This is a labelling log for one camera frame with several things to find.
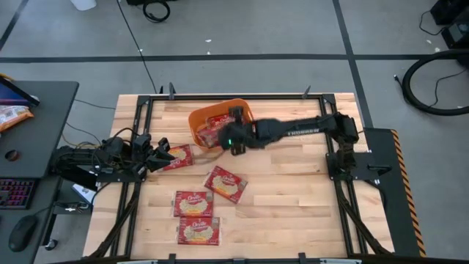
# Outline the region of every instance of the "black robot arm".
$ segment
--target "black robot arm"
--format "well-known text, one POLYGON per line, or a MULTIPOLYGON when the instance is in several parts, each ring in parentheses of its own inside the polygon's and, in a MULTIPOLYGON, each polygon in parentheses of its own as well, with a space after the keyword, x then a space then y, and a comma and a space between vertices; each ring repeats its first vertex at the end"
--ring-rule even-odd
POLYGON ((355 165, 353 145, 358 141, 358 132, 352 117, 344 114, 326 114, 322 117, 301 120, 280 121, 275 118, 254 120, 243 124, 243 109, 234 107, 229 114, 231 122, 218 132, 218 140, 224 150, 230 149, 233 155, 245 153, 245 148, 262 149, 285 136, 301 136, 313 133, 326 133, 339 143, 338 164, 342 169, 355 165))

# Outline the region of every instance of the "wooden table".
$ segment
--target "wooden table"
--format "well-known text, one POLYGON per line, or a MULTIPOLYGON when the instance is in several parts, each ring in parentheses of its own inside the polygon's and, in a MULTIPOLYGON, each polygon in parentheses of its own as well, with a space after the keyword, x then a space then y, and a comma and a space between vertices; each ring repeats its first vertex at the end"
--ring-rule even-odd
MULTIPOLYGON (((354 94, 336 93, 335 96, 338 111, 354 117, 361 131, 354 94)), ((111 135, 121 128, 132 127, 137 97, 119 96, 111 135)), ((225 152, 214 160, 217 153, 203 153, 193 144, 188 115, 218 102, 165 100, 154 103, 150 126, 152 144, 156 145, 163 136, 169 139, 171 146, 192 144, 196 164, 149 173, 141 187, 131 258, 167 259, 170 253, 177 254, 178 259, 297 258, 298 252, 305 252, 307 257, 346 257, 336 193, 325 161, 328 149, 324 134, 285 138, 266 150, 248 150, 237 157, 225 152), (220 246, 178 245, 179 219, 171 216, 174 192, 206 190, 202 182, 215 165, 249 182, 243 198, 234 205, 215 195, 215 216, 222 218, 220 246)), ((317 100, 249 100, 248 103, 257 119, 291 120, 320 115, 317 100)), ((130 133, 121 136, 129 139, 130 133)), ((366 140, 361 134, 355 151, 366 149, 366 140)), ((379 191, 358 181, 355 190, 364 224, 387 250, 393 251, 379 191)), ((120 191, 121 183, 112 183, 98 195, 84 255, 96 250, 114 225, 120 191)), ((127 228, 122 230, 120 254, 127 228)), ((354 250, 358 252, 355 228, 350 230, 354 250)))

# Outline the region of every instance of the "wheel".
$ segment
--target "wheel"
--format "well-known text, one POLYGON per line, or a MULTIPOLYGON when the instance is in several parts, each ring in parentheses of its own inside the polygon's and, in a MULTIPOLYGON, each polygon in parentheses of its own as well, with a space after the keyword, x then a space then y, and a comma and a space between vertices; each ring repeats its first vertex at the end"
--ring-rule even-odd
POLYGON ((55 239, 49 239, 49 243, 47 245, 44 246, 45 250, 47 251, 50 251, 52 249, 55 249, 57 244, 59 244, 59 242, 55 239))

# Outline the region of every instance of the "black desk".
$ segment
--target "black desk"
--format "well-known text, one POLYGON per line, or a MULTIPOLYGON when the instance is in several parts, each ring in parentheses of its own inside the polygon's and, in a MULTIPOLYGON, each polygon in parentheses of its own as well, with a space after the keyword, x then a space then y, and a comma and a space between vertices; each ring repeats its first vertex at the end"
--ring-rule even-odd
MULTIPOLYGON (((33 109, 35 118, 23 121, 4 132, 0 138, 0 172, 2 177, 41 177, 47 172, 52 152, 59 143, 62 130, 78 90, 73 81, 17 81, 18 87, 36 95, 41 104, 33 109), (16 149, 21 159, 4 160, 4 152, 16 149)), ((0 210, 0 263, 33 263, 42 244, 53 208, 37 215, 38 223, 29 245, 22 252, 11 252, 8 238, 19 219, 50 207, 57 199, 61 178, 46 176, 40 180, 29 210, 0 210)))

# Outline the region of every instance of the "orange plastic basket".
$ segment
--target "orange plastic basket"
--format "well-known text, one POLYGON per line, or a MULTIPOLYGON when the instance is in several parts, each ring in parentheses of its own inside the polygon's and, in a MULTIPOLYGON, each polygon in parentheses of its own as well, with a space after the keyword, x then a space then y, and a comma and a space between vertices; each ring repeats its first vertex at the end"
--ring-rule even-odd
POLYGON ((245 122, 251 122, 252 120, 254 120, 248 103, 243 99, 232 99, 223 103, 217 103, 212 106, 197 109, 195 111, 192 111, 191 114, 189 114, 189 127, 191 128, 193 141, 203 151, 220 150, 221 147, 204 147, 202 145, 202 142, 200 142, 199 137, 197 137, 196 135, 197 131, 206 125, 207 118, 216 117, 222 114, 228 114, 229 108, 233 106, 243 107, 243 117, 245 122))

